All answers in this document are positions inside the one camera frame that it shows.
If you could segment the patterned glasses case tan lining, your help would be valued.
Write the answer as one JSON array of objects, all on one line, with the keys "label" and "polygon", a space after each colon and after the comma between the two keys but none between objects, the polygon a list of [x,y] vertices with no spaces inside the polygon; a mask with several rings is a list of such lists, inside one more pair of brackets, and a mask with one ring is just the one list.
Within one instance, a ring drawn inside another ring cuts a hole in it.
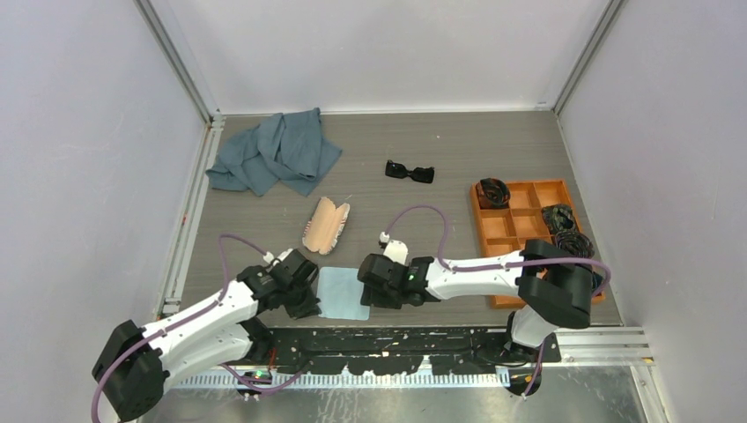
[{"label": "patterned glasses case tan lining", "polygon": [[336,205],[330,198],[321,197],[305,226],[303,246],[310,252],[328,255],[338,243],[350,210],[348,203]]}]

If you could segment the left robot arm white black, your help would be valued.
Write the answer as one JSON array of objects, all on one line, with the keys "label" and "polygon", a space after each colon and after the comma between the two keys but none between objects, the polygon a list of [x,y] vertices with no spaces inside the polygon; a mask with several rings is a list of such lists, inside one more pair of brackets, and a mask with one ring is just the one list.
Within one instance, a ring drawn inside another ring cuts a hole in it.
[{"label": "left robot arm white black", "polygon": [[275,347],[258,318],[284,308],[293,319],[318,315],[317,264],[297,249],[248,266],[212,296],[157,322],[116,326],[92,369],[92,419],[105,398],[121,422],[139,419],[179,382],[237,360],[263,363]]}]

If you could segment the light blue cleaning cloth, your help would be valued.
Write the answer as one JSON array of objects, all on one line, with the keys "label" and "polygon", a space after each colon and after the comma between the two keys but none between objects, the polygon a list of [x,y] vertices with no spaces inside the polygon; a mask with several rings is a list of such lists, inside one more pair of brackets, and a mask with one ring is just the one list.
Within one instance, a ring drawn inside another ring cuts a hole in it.
[{"label": "light blue cleaning cloth", "polygon": [[328,319],[367,321],[370,307],[360,303],[364,285],[358,281],[356,268],[322,267],[317,297],[320,316]]}]

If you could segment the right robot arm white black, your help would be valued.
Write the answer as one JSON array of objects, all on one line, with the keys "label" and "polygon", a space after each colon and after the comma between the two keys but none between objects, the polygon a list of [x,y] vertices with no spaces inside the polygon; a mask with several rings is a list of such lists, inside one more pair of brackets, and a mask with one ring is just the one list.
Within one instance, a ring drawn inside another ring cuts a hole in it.
[{"label": "right robot arm white black", "polygon": [[527,241],[502,256],[446,260],[406,258],[407,248],[390,241],[368,255],[357,279],[361,302],[377,308],[419,307],[465,296],[509,296],[524,303],[509,319],[503,350],[525,361],[559,328],[586,329],[591,322],[593,272],[587,259],[572,257],[547,241]]}]

